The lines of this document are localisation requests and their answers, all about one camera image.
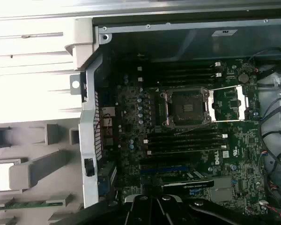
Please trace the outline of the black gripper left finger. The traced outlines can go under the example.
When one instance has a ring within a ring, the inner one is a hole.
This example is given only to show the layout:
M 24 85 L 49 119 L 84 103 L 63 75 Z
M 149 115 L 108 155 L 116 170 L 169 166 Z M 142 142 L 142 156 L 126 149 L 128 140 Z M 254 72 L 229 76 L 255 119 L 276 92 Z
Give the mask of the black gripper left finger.
M 130 195 L 124 205 L 110 201 L 98 202 L 54 225 L 151 225 L 157 215 L 154 198 L 147 195 Z

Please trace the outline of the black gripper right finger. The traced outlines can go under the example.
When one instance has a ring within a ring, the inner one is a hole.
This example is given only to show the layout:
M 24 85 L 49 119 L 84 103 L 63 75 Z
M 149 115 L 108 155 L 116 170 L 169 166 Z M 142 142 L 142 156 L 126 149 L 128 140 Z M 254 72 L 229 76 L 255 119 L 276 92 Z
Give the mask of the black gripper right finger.
M 170 225 L 277 225 L 268 216 L 248 216 L 205 199 L 179 199 L 164 195 L 158 200 L 163 216 Z

